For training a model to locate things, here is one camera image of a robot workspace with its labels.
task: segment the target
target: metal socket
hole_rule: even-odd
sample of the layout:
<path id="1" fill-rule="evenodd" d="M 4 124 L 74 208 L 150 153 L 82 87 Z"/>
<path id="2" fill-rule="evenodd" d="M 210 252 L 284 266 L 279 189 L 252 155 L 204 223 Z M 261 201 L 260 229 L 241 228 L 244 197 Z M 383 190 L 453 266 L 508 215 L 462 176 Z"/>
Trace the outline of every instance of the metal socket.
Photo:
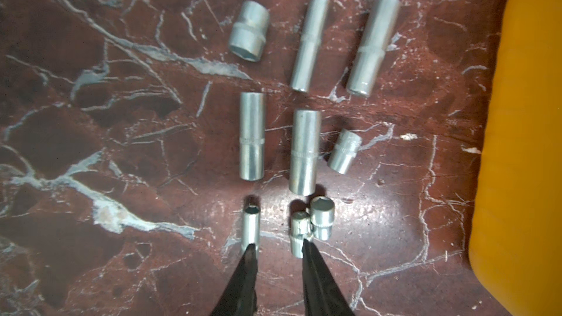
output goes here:
<path id="1" fill-rule="evenodd" d="M 327 196 L 317 196 L 310 202 L 310 221 L 314 226 L 314 237 L 326 241 L 332 236 L 335 205 Z"/>
<path id="2" fill-rule="evenodd" d="M 311 195 L 316 190 L 321 118 L 320 111 L 294 112 L 289 189 L 297 195 Z"/>
<path id="3" fill-rule="evenodd" d="M 240 178 L 263 178 L 265 143 L 265 96 L 263 93 L 240 95 Z"/>
<path id="4" fill-rule="evenodd" d="M 310 223 L 310 215 L 304 211 L 298 211 L 291 215 L 291 254 L 302 259 L 302 244 L 306 239 L 313 239 L 313 229 Z"/>
<path id="5" fill-rule="evenodd" d="M 371 9 L 347 81 L 348 93 L 363 97 L 371 95 L 399 10 L 399 0 L 377 0 Z"/>
<path id="6" fill-rule="evenodd" d="M 357 151 L 359 151 L 362 141 L 363 139 L 354 132 L 343 129 L 330 155 L 328 166 L 336 172 L 346 174 L 357 155 Z"/>
<path id="7" fill-rule="evenodd" d="M 330 0 L 311 0 L 309 3 L 291 78 L 291 88 L 296 91 L 309 91 L 329 7 Z"/>
<path id="8" fill-rule="evenodd" d="M 250 244 L 256 245 L 256 256 L 260 247 L 260 208 L 248 205 L 242 215 L 242 253 Z"/>
<path id="9" fill-rule="evenodd" d="M 260 61 L 268 26 L 268 10 L 255 1 L 245 1 L 232 26 L 228 49 L 244 60 Z"/>

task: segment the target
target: short socket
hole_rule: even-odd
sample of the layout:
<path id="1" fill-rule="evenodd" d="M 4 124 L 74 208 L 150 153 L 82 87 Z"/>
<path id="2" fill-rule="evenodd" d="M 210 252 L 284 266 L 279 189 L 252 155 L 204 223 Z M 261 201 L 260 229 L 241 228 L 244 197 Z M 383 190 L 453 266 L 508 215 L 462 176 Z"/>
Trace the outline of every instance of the short socket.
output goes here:
<path id="1" fill-rule="evenodd" d="M 336 172 L 346 174 L 361 147 L 362 138 L 343 129 L 328 160 L 328 166 Z"/>
<path id="2" fill-rule="evenodd" d="M 240 95 L 240 178 L 263 178 L 265 143 L 265 96 L 263 93 Z"/>
<path id="3" fill-rule="evenodd" d="M 256 245 L 256 256 L 260 247 L 260 208 L 248 205 L 242 213 L 242 253 L 250 244 Z"/>
<path id="4" fill-rule="evenodd" d="M 255 1 L 245 1 L 232 26 L 228 49 L 244 60 L 260 61 L 268 26 L 268 10 Z"/>
<path id="5" fill-rule="evenodd" d="M 320 111 L 294 112 L 289 189 L 297 195 L 311 195 L 316 191 L 321 118 Z"/>
<path id="6" fill-rule="evenodd" d="M 302 244 L 304 239 L 313 239 L 313 229 L 310 223 L 310 215 L 304 211 L 298 211 L 291 216 L 291 254 L 302 259 Z"/>
<path id="7" fill-rule="evenodd" d="M 309 91 L 329 7 L 330 0 L 310 0 L 291 78 L 291 88 L 296 91 Z"/>
<path id="8" fill-rule="evenodd" d="M 314 237 L 326 241 L 332 236 L 334 225 L 334 201 L 326 196 L 317 196 L 310 202 L 310 221 L 314 226 Z"/>
<path id="9" fill-rule="evenodd" d="M 379 73 L 384 54 L 394 31 L 399 0 L 377 0 L 367 25 L 363 30 L 361 44 L 347 81 L 349 94 L 369 97 Z"/>

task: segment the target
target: chrome cylinder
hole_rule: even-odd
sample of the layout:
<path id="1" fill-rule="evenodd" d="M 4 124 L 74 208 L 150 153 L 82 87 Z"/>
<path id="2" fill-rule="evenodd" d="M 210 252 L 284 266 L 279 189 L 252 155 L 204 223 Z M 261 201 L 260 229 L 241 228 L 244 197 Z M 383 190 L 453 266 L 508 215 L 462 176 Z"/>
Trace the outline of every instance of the chrome cylinder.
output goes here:
<path id="1" fill-rule="evenodd" d="M 232 26 L 228 49 L 244 60 L 260 61 L 268 26 L 268 10 L 255 1 L 245 1 Z"/>
<path id="2" fill-rule="evenodd" d="M 291 78 L 291 88 L 296 91 L 309 91 L 310 79 L 313 76 L 316 56 L 322 42 L 322 31 L 324 31 L 329 7 L 330 0 L 311 0 L 309 3 L 302 29 L 301 44 Z"/>
<path id="3" fill-rule="evenodd" d="M 263 93 L 240 95 L 240 178 L 263 178 L 265 102 Z"/>
<path id="4" fill-rule="evenodd" d="M 399 10 L 399 0 L 377 0 L 371 9 L 347 81 L 348 93 L 363 97 L 371 95 Z"/>
<path id="5" fill-rule="evenodd" d="M 310 202 L 310 221 L 314 226 L 314 237 L 326 241 L 332 236 L 335 205 L 327 196 L 317 196 Z"/>
<path id="6" fill-rule="evenodd" d="M 294 112 L 289 189 L 298 195 L 311 195 L 316 190 L 321 117 L 320 111 Z"/>
<path id="7" fill-rule="evenodd" d="M 250 244 L 256 245 L 256 256 L 260 247 L 260 208 L 248 205 L 242 214 L 242 253 Z"/>
<path id="8" fill-rule="evenodd" d="M 298 211 L 291 215 L 291 254 L 302 259 L 302 244 L 304 240 L 312 241 L 313 229 L 310 223 L 310 215 L 304 211 Z"/>
<path id="9" fill-rule="evenodd" d="M 362 140 L 354 132 L 343 129 L 330 155 L 328 166 L 336 172 L 346 174 L 359 151 Z"/>

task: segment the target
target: orange object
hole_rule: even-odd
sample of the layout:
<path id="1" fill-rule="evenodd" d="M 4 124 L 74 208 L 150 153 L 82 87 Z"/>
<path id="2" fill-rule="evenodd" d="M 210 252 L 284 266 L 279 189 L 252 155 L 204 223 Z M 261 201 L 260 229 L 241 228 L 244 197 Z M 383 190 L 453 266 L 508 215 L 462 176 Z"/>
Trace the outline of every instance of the orange object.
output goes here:
<path id="1" fill-rule="evenodd" d="M 562 315 L 562 0 L 503 16 L 469 256 L 514 316 Z"/>

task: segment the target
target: marble surface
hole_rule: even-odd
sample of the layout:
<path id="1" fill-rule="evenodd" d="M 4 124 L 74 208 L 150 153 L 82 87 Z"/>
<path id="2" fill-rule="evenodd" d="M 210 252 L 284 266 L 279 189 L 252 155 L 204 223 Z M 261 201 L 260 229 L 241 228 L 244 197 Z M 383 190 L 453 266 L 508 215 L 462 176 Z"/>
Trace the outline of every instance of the marble surface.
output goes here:
<path id="1" fill-rule="evenodd" d="M 371 98 L 345 82 L 374 0 L 333 0 L 308 95 L 288 87 L 308 0 L 271 12 L 255 64 L 228 52 L 243 0 L 0 0 L 0 311 L 206 315 L 262 207 L 258 314 L 301 315 L 288 243 L 292 112 L 323 112 L 321 148 L 356 130 L 319 243 L 357 315 L 508 315 L 467 239 L 506 0 L 401 0 Z M 238 99 L 267 93 L 265 178 L 238 177 Z"/>

